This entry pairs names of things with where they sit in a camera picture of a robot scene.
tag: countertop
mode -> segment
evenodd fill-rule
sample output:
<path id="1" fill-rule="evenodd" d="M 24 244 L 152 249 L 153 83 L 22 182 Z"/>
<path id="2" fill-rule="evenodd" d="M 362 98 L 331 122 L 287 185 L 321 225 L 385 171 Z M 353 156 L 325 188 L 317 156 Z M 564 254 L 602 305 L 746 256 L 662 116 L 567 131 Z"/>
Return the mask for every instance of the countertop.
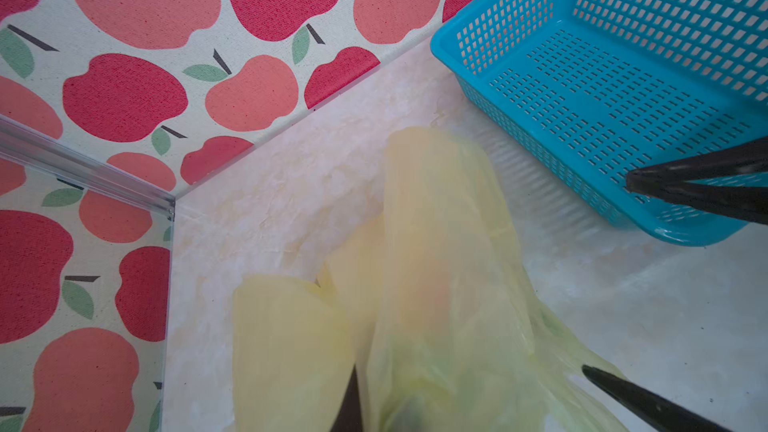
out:
<path id="1" fill-rule="evenodd" d="M 233 291 L 247 274 L 313 280 L 380 213 L 382 151 L 408 126 L 490 155 L 538 296 L 588 347 L 726 427 L 764 430 L 768 227 L 683 248 L 610 226 L 467 101 L 424 42 L 178 201 L 164 432 L 235 430 Z M 587 387 L 630 430 L 650 430 Z"/>

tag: apple pattern fabric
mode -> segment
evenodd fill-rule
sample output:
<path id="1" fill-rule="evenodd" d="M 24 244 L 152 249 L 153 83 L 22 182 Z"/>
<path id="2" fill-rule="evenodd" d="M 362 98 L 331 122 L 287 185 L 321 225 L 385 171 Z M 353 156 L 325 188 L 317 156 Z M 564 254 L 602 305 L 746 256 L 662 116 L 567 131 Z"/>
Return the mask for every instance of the apple pattern fabric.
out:
<path id="1" fill-rule="evenodd" d="M 469 1 L 0 0 L 0 120 L 180 194 Z"/>
<path id="2" fill-rule="evenodd" d="M 109 160 L 172 188 L 156 158 Z M 172 231 L 0 158 L 0 430 L 158 430 Z"/>

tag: green leaf print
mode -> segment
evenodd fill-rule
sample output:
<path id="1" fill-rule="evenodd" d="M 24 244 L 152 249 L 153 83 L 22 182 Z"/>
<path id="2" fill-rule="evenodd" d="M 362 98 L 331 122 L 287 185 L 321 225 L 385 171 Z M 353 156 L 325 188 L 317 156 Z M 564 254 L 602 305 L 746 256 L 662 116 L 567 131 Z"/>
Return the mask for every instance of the green leaf print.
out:
<path id="1" fill-rule="evenodd" d="M 149 419 L 149 432 L 155 432 L 160 428 L 160 404 L 162 404 L 162 400 L 159 400 L 158 405 L 154 406 L 154 412 Z"/>
<path id="2" fill-rule="evenodd" d="M 293 36 L 293 63 L 299 63 L 306 56 L 310 49 L 310 32 L 306 27 L 299 28 L 299 31 Z"/>
<path id="3" fill-rule="evenodd" d="M 170 149 L 170 137 L 168 137 L 168 132 L 159 127 L 152 132 L 152 147 L 154 147 L 161 156 L 168 152 Z"/>
<path id="4" fill-rule="evenodd" d="M 58 188 L 43 199 L 43 207 L 71 206 L 83 196 L 79 188 Z"/>
<path id="5" fill-rule="evenodd" d="M 91 298 L 91 294 L 80 285 L 64 281 L 62 297 L 73 311 L 88 319 L 94 317 L 94 300 Z"/>
<path id="6" fill-rule="evenodd" d="M 222 69 L 216 66 L 209 66 L 206 63 L 189 66 L 184 69 L 184 73 L 193 79 L 205 80 L 206 82 L 219 82 L 227 77 L 226 72 Z"/>
<path id="7" fill-rule="evenodd" d="M 24 416 L 17 415 L 10 419 L 5 419 L 0 422 L 0 432 L 19 432 L 22 429 L 24 423 Z"/>
<path id="8" fill-rule="evenodd" d="M 22 78 L 34 70 L 34 57 L 29 47 L 7 27 L 0 30 L 0 56 Z"/>

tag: blue plastic basket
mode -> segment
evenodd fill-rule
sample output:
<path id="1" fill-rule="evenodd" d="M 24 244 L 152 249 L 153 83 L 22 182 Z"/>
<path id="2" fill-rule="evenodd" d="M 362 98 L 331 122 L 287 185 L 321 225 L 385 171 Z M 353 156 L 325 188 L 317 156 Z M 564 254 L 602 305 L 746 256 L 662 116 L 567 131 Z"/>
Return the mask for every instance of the blue plastic basket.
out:
<path id="1" fill-rule="evenodd" d="M 768 0 L 474 0 L 432 53 L 610 222 L 709 245 L 745 223 L 631 194 L 625 176 L 768 136 L 766 29 Z"/>

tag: yellow plastic bag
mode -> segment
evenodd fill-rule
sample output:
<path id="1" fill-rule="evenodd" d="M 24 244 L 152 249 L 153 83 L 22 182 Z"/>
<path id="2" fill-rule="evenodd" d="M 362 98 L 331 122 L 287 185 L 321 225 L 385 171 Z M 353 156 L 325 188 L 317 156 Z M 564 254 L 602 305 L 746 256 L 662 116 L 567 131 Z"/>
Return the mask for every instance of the yellow plastic bag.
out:
<path id="1" fill-rule="evenodd" d="M 328 432 L 354 358 L 336 299 L 295 277 L 252 275 L 234 293 L 239 432 Z"/>
<path id="2" fill-rule="evenodd" d="M 470 142 L 393 134 L 382 216 L 318 282 L 346 317 L 366 432 L 534 431 L 548 414 L 566 430 L 625 430 L 568 380 L 582 364 L 620 372 L 536 298 L 491 163 Z"/>

